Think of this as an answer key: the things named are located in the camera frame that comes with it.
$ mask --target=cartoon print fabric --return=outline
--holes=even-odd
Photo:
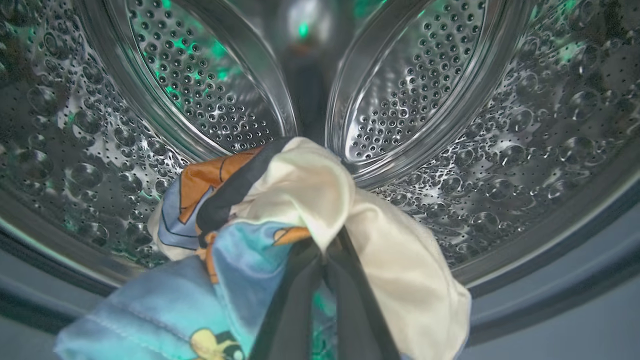
[[[243,358],[291,244],[312,237],[324,252],[342,226],[405,358],[455,358],[470,295],[433,235],[357,189],[338,158],[304,138],[187,166],[148,223],[175,261],[65,329],[56,351],[64,359]],[[314,358],[335,359],[335,305],[326,288],[314,298]],[[119,341],[136,355],[116,350]]]

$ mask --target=white cloth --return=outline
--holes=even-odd
[[[157,240],[156,211],[149,229]],[[308,228],[324,252],[346,226],[398,349],[413,359],[453,359],[469,328],[470,294],[451,275],[431,232],[356,188],[340,160],[305,138],[275,155],[230,222]],[[176,260],[192,254],[167,249]]]

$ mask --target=stainless steel drum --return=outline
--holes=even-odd
[[[186,163],[304,135],[484,283],[637,184],[639,7],[1,0],[2,227],[118,286]]]

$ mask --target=clothing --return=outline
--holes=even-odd
[[[56,351],[65,359],[247,356],[291,244],[311,236],[325,251],[342,226],[398,349],[416,360],[454,358],[467,338],[470,295],[433,235],[356,188],[338,158],[304,138],[187,166],[148,225],[175,261],[65,329]],[[331,359],[335,303],[326,288],[314,319],[316,356]],[[109,357],[118,342],[128,353]]]

